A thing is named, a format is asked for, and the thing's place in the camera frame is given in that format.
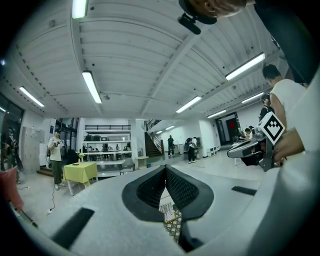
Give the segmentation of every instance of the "stair railing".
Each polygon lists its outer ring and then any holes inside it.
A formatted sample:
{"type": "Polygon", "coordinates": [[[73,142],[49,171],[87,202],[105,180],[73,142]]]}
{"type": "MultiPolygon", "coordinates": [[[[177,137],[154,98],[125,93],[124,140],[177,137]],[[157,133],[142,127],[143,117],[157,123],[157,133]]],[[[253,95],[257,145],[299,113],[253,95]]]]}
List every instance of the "stair railing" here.
{"type": "Polygon", "coordinates": [[[164,149],[164,143],[163,140],[159,140],[153,133],[149,134],[152,142],[154,145],[157,147],[157,149],[164,155],[165,154],[165,149],[164,149]]]}

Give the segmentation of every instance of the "hand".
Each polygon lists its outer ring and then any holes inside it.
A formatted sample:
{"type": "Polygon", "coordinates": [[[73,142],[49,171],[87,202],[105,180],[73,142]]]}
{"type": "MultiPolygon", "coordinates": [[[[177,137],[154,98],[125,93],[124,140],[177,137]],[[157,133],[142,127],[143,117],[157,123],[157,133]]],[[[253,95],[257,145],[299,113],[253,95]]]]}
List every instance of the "hand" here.
{"type": "Polygon", "coordinates": [[[296,129],[290,130],[282,135],[282,138],[275,145],[274,161],[280,161],[282,158],[289,157],[305,150],[301,138],[296,129]]]}
{"type": "Polygon", "coordinates": [[[215,17],[229,17],[239,13],[252,0],[207,0],[205,9],[215,17]]]}

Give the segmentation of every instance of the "patterned fabric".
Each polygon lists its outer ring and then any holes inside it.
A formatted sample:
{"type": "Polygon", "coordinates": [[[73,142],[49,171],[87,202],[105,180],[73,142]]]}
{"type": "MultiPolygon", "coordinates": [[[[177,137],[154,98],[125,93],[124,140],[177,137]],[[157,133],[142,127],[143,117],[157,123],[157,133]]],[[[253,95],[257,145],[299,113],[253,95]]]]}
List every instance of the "patterned fabric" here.
{"type": "Polygon", "coordinates": [[[177,218],[175,220],[164,223],[164,226],[169,235],[173,237],[173,240],[178,242],[181,230],[182,214],[179,210],[176,210],[175,215],[177,216],[177,218]]]}

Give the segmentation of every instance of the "ceiling light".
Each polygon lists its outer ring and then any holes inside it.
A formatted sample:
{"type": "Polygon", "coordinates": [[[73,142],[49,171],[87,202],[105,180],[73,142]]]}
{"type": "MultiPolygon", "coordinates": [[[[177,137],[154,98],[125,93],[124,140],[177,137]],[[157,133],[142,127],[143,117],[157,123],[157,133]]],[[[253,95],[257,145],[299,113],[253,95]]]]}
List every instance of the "ceiling light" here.
{"type": "Polygon", "coordinates": [[[165,128],[166,130],[170,130],[171,128],[175,127],[174,125],[168,127],[168,128],[165,128]]]}
{"type": "Polygon", "coordinates": [[[253,99],[255,99],[255,98],[260,97],[260,96],[261,96],[261,95],[263,95],[263,94],[264,94],[264,92],[261,92],[261,93],[259,93],[259,94],[255,95],[255,96],[252,96],[251,98],[247,98],[247,99],[245,99],[244,101],[242,101],[242,103],[249,102],[249,101],[251,101],[251,100],[253,100],[253,99]]]}
{"type": "Polygon", "coordinates": [[[218,115],[220,115],[220,114],[222,114],[222,113],[224,113],[224,112],[227,112],[227,111],[226,111],[226,110],[222,110],[222,111],[220,111],[220,112],[218,112],[218,113],[209,115],[208,118],[213,118],[213,117],[218,116],[218,115]]]}
{"type": "Polygon", "coordinates": [[[44,107],[39,100],[37,100],[35,97],[33,97],[24,87],[20,87],[20,91],[22,91],[25,95],[27,95],[31,100],[33,100],[35,103],[37,103],[40,107],[44,107]]]}
{"type": "Polygon", "coordinates": [[[72,19],[83,18],[87,15],[88,1],[73,0],[72,1],[72,19]]]}
{"type": "Polygon", "coordinates": [[[185,104],[183,107],[179,108],[176,112],[181,113],[182,111],[189,108],[191,105],[195,104],[196,102],[200,101],[201,97],[197,96],[194,99],[190,100],[187,104],[185,104]]]}
{"type": "Polygon", "coordinates": [[[95,81],[92,76],[92,73],[90,71],[83,71],[82,76],[84,78],[86,86],[88,87],[94,101],[98,104],[101,104],[102,101],[101,101],[100,95],[98,93],[97,87],[95,85],[95,81]]]}
{"type": "Polygon", "coordinates": [[[232,78],[235,78],[237,75],[240,75],[242,72],[250,69],[254,65],[262,62],[266,58],[266,55],[262,52],[259,53],[257,56],[253,57],[252,59],[248,60],[246,63],[241,65],[240,67],[236,68],[231,73],[227,74],[225,78],[230,81],[232,78]]]}

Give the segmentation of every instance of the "white t-shirt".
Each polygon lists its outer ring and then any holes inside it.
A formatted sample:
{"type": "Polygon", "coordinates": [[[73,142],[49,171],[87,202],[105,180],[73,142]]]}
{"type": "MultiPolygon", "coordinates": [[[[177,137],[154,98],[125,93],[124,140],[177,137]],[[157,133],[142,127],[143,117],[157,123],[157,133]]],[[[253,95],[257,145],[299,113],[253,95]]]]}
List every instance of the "white t-shirt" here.
{"type": "Polygon", "coordinates": [[[61,161],[62,141],[59,138],[52,137],[48,143],[48,147],[50,147],[57,142],[60,142],[60,144],[57,147],[54,147],[52,150],[50,150],[50,160],[53,160],[53,161],[61,161]]]}
{"type": "Polygon", "coordinates": [[[192,143],[190,144],[190,147],[195,148],[197,146],[197,139],[196,138],[192,138],[192,143]]]}
{"type": "Polygon", "coordinates": [[[283,79],[275,84],[271,94],[274,94],[282,104],[286,118],[287,131],[295,127],[297,116],[289,115],[294,106],[298,103],[306,88],[290,79],[283,79]]]}

